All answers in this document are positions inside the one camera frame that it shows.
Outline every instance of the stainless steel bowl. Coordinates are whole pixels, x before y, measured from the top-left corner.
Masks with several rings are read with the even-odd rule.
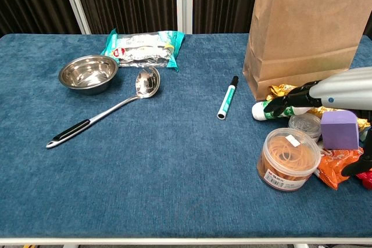
[[[99,94],[106,90],[119,69],[115,60],[104,55],[74,59],[59,72],[59,81],[82,94]]]

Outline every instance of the marker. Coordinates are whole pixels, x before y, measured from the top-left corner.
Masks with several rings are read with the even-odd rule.
[[[221,120],[224,120],[226,118],[228,107],[230,107],[231,100],[234,96],[235,89],[237,88],[238,85],[238,80],[239,80],[238,76],[234,76],[234,78],[232,78],[231,84],[228,86],[225,98],[223,99],[220,110],[217,113],[217,117]]]

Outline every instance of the purple cube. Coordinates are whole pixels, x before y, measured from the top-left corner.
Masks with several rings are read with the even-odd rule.
[[[320,125],[324,148],[358,149],[358,124],[352,112],[348,110],[325,112]]]

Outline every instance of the robotic hand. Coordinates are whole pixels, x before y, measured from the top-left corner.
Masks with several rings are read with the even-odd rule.
[[[372,67],[351,69],[322,81],[309,82],[293,89],[288,95],[273,99],[264,109],[279,116],[286,107],[320,107],[346,109],[358,118],[372,121]],[[341,172],[345,177],[372,168],[372,129],[369,129],[364,154]]]

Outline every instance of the blue felt surface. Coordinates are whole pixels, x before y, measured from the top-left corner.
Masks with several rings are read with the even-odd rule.
[[[68,61],[99,53],[105,35],[0,39],[0,237],[366,237],[371,192],[351,178],[334,191],[316,177],[297,192],[264,184],[256,162],[285,120],[252,119],[242,75],[247,34],[187,35],[180,72],[68,142],[56,134],[135,93],[138,69],[112,87],[75,94],[58,81]],[[372,65],[363,37],[353,67]],[[225,121],[216,113],[233,77]]]

